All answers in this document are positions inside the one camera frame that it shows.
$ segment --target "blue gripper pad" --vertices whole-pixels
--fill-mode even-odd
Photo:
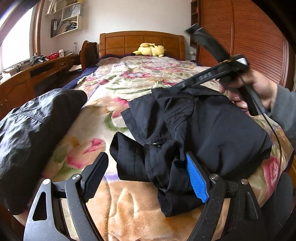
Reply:
[[[205,176],[204,170],[202,170],[202,167],[199,165],[192,153],[186,153],[186,159],[186,169],[189,174],[193,191],[195,192],[195,195],[202,200],[203,203],[206,203],[209,199],[209,183],[207,183],[205,178],[208,179],[208,177]]]

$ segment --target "red basket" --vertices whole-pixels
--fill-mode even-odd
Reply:
[[[56,59],[58,57],[59,57],[59,52],[56,52],[56,53],[53,53],[53,54],[47,56],[47,58],[49,60],[53,60],[53,59]]]

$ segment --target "silver screw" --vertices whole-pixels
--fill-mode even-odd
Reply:
[[[218,180],[219,179],[219,175],[213,173],[213,174],[210,175],[210,178],[213,179],[213,180]]]
[[[48,178],[47,179],[44,179],[43,180],[43,184],[44,185],[50,184],[50,179],[48,179]]]
[[[80,178],[80,174],[74,174],[73,176],[72,176],[72,179],[73,180],[77,180],[77,179],[79,179]]]
[[[247,185],[249,182],[248,182],[248,180],[247,179],[242,179],[242,184],[244,184],[244,185]]]

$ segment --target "window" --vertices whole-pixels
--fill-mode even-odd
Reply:
[[[33,8],[27,11],[11,29],[1,46],[0,69],[7,69],[19,62],[31,58],[30,29]]]

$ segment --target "black jacket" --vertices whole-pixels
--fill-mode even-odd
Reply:
[[[0,204],[21,214],[58,142],[86,103],[80,90],[55,89],[0,121]]]
[[[110,153],[120,179],[153,182],[162,203],[175,201],[166,199],[168,193],[192,192],[187,151],[210,173],[232,181],[248,178],[269,158],[272,143],[267,132],[227,97],[207,87],[153,89],[130,101],[129,107],[122,116],[136,141],[117,133]],[[163,211],[169,204],[162,203]],[[164,213],[172,216],[199,205],[200,201],[189,210]]]

